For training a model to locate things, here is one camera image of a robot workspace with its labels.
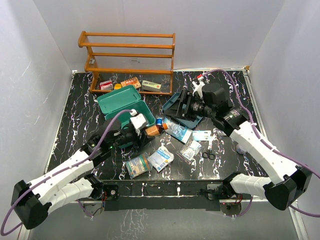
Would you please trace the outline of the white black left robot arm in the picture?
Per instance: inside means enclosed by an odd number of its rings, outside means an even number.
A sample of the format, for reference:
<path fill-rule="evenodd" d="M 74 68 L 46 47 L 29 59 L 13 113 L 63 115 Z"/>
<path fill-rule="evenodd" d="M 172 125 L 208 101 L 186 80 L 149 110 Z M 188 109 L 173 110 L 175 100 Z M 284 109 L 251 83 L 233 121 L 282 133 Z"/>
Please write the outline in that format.
<path fill-rule="evenodd" d="M 64 205 L 83 198 L 97 200 L 105 193 L 104 185 L 90 171 L 109 159 L 115 148 L 142 148 L 154 138 L 146 124 L 108 121 L 63 163 L 34 180 L 16 183 L 10 209 L 31 230 Z"/>

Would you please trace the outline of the blue white mask packet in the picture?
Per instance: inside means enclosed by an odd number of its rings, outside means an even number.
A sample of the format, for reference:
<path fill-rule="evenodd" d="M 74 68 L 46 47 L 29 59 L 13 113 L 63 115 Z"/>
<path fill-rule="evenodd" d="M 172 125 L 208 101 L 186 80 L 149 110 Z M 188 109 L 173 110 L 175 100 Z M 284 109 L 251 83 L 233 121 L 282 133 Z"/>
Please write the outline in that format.
<path fill-rule="evenodd" d="M 167 130 L 165 130 L 167 134 L 184 144 L 188 142 L 192 135 L 192 130 L 169 120 L 167 117 L 164 118 L 163 122 L 167 125 Z"/>

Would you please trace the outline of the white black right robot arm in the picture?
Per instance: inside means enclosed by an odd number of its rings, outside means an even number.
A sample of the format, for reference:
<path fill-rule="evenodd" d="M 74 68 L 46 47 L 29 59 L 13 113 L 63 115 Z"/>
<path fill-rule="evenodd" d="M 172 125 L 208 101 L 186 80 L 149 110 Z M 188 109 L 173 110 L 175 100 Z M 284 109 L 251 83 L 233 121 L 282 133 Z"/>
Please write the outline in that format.
<path fill-rule="evenodd" d="M 233 199 L 239 194 L 266 198 L 276 209 L 284 211 L 308 188 L 312 172 L 280 155 L 248 121 L 239 107 L 232 106 L 218 83 L 201 87 L 199 93 L 184 89 L 164 110 L 172 118 L 194 121 L 209 118 L 213 125 L 239 143 L 267 173 L 266 177 L 232 173 L 222 182 L 223 194 Z"/>

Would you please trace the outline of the green orange gauze packet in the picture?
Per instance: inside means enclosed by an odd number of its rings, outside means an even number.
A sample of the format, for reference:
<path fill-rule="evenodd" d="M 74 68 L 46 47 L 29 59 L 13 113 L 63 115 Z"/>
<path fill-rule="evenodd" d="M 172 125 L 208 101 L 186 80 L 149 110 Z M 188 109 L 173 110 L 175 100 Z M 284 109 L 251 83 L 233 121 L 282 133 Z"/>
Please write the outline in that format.
<path fill-rule="evenodd" d="M 148 161 L 150 156 L 144 152 L 139 156 L 125 162 L 130 179 L 134 179 L 146 172 L 151 171 L 152 165 Z"/>

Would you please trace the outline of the brown orange-label bottle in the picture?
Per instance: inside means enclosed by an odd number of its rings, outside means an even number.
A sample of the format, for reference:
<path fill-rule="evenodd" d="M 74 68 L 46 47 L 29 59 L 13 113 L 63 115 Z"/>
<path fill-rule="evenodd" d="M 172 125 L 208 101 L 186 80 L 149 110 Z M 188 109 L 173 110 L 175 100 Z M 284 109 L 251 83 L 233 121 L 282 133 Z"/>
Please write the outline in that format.
<path fill-rule="evenodd" d="M 166 123 L 156 124 L 145 129 L 145 132 L 148 136 L 155 137 L 159 136 L 163 131 L 167 130 L 168 126 Z"/>

